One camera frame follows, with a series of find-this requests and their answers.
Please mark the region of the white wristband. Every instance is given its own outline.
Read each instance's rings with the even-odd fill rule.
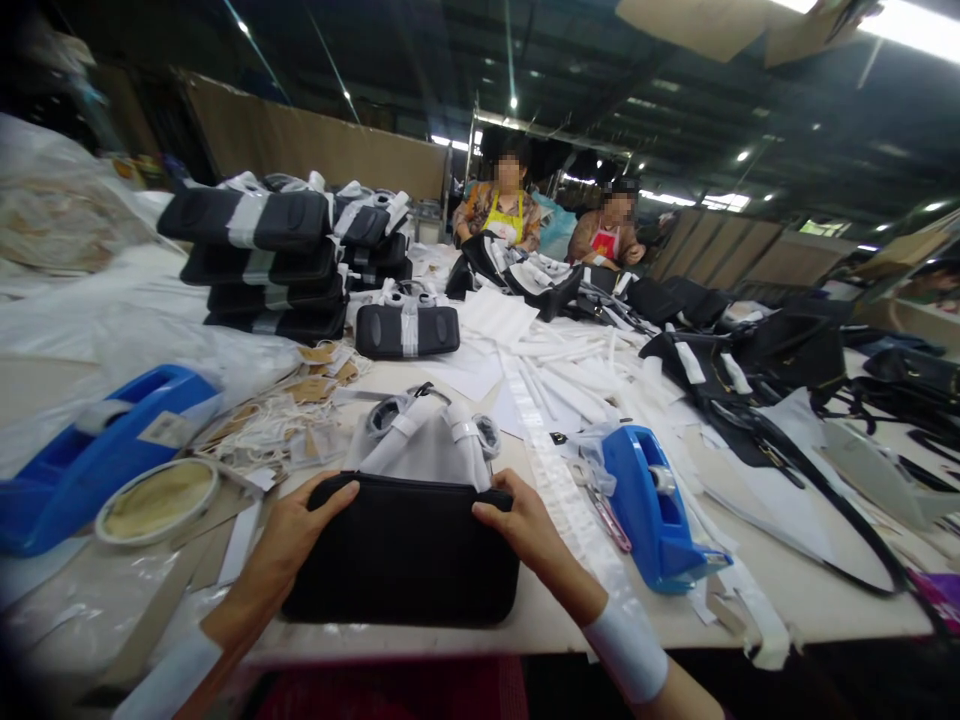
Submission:
[[[669,663],[646,613],[628,613],[608,600],[600,617],[583,629],[583,636],[628,702],[642,705],[660,694]]]

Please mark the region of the red apron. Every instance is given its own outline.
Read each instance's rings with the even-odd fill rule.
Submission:
[[[607,260],[616,260],[617,252],[620,250],[620,227],[617,226],[616,232],[604,230],[597,227],[597,232],[593,236],[590,247],[598,255],[603,255]]]

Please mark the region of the yellow apron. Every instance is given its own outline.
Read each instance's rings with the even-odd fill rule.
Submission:
[[[519,245],[523,242],[523,193],[517,196],[517,211],[519,217],[513,217],[500,212],[497,203],[500,202],[500,191],[493,196],[493,205],[490,206],[490,215],[483,224],[484,230],[491,230],[497,237],[506,241],[507,247]]]

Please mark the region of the shirt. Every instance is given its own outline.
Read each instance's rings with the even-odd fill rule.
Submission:
[[[454,230],[460,227],[461,223],[467,224],[470,235],[476,235],[483,230],[483,226],[490,216],[495,194],[496,189],[493,183],[475,184],[470,191],[470,196],[453,211]],[[519,205],[520,203],[517,203],[510,212],[506,212],[504,215],[519,217]],[[527,243],[531,251],[540,248],[540,206],[527,192],[523,194],[523,239],[520,242]]]

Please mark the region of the blue tape dispenser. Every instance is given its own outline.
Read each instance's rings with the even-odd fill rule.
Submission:
[[[0,483],[0,552],[40,555],[70,537],[114,492],[172,460],[219,409],[218,391],[178,365],[94,403]]]
[[[603,461],[606,471],[617,478],[610,505],[651,590],[683,595],[700,578],[733,563],[729,555],[691,539],[673,472],[648,428],[625,425],[610,433],[603,441]]]

